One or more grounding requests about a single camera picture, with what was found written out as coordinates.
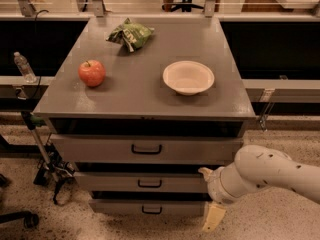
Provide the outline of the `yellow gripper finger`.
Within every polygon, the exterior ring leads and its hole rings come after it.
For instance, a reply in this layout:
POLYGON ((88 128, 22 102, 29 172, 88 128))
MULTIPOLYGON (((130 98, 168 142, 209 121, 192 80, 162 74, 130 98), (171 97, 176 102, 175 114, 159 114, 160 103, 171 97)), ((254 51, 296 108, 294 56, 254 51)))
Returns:
POLYGON ((198 169, 198 172, 203 176, 206 182, 209 182, 212 176, 213 171, 207 167, 201 167, 198 169))
POLYGON ((204 221, 202 230, 204 232, 213 232, 222 222, 226 214, 226 208, 214 201, 207 202, 204 208, 204 221))

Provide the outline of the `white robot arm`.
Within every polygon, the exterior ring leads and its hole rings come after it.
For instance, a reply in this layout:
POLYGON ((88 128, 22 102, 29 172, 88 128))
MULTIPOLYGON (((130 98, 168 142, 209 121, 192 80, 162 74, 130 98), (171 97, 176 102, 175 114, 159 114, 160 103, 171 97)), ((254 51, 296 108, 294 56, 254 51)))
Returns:
POLYGON ((320 168, 295 162, 285 152, 259 145, 240 148, 228 166, 198 172, 207 183, 211 202, 205 205, 202 230, 212 232, 223 220, 226 206, 244 195, 278 187, 320 203, 320 168))

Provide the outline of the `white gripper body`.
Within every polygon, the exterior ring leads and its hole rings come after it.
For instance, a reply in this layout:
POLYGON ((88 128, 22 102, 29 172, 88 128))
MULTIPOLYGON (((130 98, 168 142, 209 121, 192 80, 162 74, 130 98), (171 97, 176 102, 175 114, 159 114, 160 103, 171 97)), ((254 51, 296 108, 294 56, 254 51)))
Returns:
POLYGON ((207 177, 208 194, 212 200, 220 205, 231 205, 236 201, 236 198, 229 194, 222 185, 221 172, 223 167, 216 170, 211 170, 207 177))

